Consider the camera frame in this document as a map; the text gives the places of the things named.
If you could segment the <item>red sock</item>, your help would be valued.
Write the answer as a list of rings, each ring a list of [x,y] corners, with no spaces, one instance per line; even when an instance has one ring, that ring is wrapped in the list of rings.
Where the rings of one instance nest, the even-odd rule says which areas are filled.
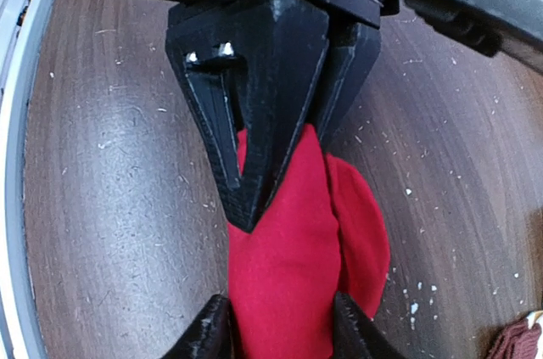
[[[373,317],[389,270],[389,240],[361,173],[322,151],[305,126],[287,173],[255,230],[228,229],[228,297],[238,358],[329,358],[333,297]]]

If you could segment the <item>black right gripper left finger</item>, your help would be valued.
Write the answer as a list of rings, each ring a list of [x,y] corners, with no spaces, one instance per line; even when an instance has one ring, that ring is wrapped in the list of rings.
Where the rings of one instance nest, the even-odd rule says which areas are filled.
[[[328,50],[306,0],[178,4],[165,51],[199,129],[227,220],[255,230],[305,124]]]

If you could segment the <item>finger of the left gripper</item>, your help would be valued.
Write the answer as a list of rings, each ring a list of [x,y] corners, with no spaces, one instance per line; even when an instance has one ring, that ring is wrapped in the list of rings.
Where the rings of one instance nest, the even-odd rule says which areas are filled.
[[[333,358],[405,359],[356,302],[341,292],[333,300]]]
[[[232,358],[230,301],[214,294],[178,341],[163,355],[164,359]]]

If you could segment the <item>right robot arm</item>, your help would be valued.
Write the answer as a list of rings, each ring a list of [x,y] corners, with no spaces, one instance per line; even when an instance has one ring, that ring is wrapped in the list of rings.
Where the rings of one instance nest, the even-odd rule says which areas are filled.
[[[315,1],[331,11],[331,64],[312,116],[322,144],[331,141],[378,57],[381,18],[397,14],[401,4],[477,53],[502,52],[542,68],[542,0]]]

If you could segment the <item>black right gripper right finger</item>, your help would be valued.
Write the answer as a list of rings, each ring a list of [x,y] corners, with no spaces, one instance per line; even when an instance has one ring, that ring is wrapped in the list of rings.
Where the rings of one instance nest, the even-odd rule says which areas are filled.
[[[313,98],[313,126],[326,147],[359,94],[381,48],[379,30],[335,19],[328,32],[329,48]]]

